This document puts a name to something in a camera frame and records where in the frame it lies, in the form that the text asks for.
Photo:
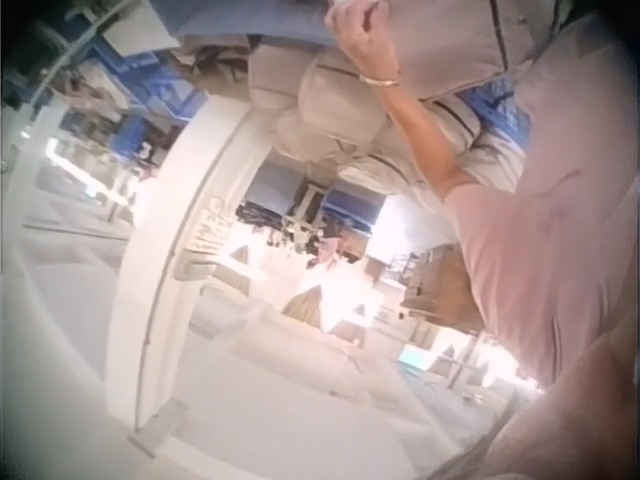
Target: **white pillar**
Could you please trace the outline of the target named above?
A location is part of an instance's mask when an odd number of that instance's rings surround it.
[[[24,111],[20,109],[18,117],[25,116],[28,113],[26,112],[28,108],[28,106],[23,107]],[[5,209],[7,219],[4,224],[7,238],[12,238],[22,228],[29,209],[29,202],[34,195],[38,171],[46,157],[47,143],[58,131],[68,109],[69,107],[62,99],[54,96],[49,105],[42,107],[38,118],[33,124],[30,132],[31,137],[25,142],[16,160],[7,190],[5,199],[7,202]],[[14,128],[19,127],[19,130],[14,131],[14,136],[19,135],[24,125],[26,125],[27,122],[18,125],[22,120],[24,119],[18,118],[14,120]]]
[[[2,109],[3,155],[18,142],[24,127],[31,120],[31,115],[33,115],[33,107],[28,103],[24,103],[17,112],[12,108]]]
[[[271,124],[248,104],[212,97],[167,155],[154,205],[125,253],[109,329],[107,406],[130,428],[144,426],[171,396],[208,276],[206,268],[197,271],[202,265],[194,266],[193,279],[178,270],[186,254],[215,254],[224,242],[230,222],[209,228],[234,214],[271,150]]]

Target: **fabric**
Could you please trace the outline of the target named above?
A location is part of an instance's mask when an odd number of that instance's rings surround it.
[[[375,93],[342,52],[327,49],[307,68],[298,99],[300,116],[319,132],[355,145],[368,144],[387,125]]]
[[[488,328],[543,385],[606,328],[637,240],[635,73],[595,17],[556,42],[532,71],[546,74],[516,192],[445,200]]]
[[[261,43],[249,56],[251,102],[270,110],[295,107],[302,77],[317,50],[295,43]]]
[[[513,70],[551,29],[552,0],[389,0],[391,30],[406,81],[436,98]],[[328,2],[151,0],[170,34],[255,34],[334,46]]]

